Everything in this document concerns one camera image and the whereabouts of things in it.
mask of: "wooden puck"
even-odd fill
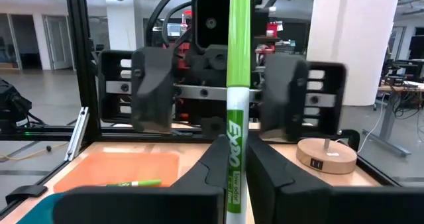
[[[304,165],[329,174],[348,174],[356,168],[356,152],[349,146],[325,139],[303,139],[297,144],[296,158]]]

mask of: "black post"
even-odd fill
[[[78,76],[81,106],[88,107],[89,120],[84,141],[96,141],[101,134],[95,74],[90,70],[89,23],[86,0],[67,0],[74,61]]]

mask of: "green marker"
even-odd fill
[[[123,183],[119,183],[119,184],[107,184],[106,186],[151,187],[151,186],[159,186],[161,183],[162,183],[161,180],[147,180],[147,181],[123,182]]]
[[[250,87],[250,0],[230,0],[227,136],[230,142],[227,224],[246,223],[246,141]]]

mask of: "teal cloth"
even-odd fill
[[[18,224],[53,224],[53,207],[63,194],[52,194],[41,200]]]

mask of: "yellow cable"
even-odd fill
[[[52,146],[52,150],[53,150],[53,148],[58,148],[58,147],[64,146],[65,144],[68,144],[68,143],[66,142],[66,143],[64,143],[64,144],[54,145],[54,146]],[[40,153],[41,153],[41,152],[43,152],[43,151],[46,151],[46,152],[47,152],[47,150],[46,150],[45,148],[43,148],[42,150],[39,150],[39,151],[37,151],[37,152],[33,152],[32,154],[26,155],[26,156],[21,157],[21,158],[13,158],[13,157],[9,157],[9,156],[7,156],[7,155],[3,155],[3,154],[0,154],[0,158],[7,158],[8,160],[16,160],[16,161],[19,161],[19,160],[24,160],[24,159],[27,159],[27,158],[32,158],[32,157],[34,157],[34,156],[36,156],[36,155],[40,154]]]

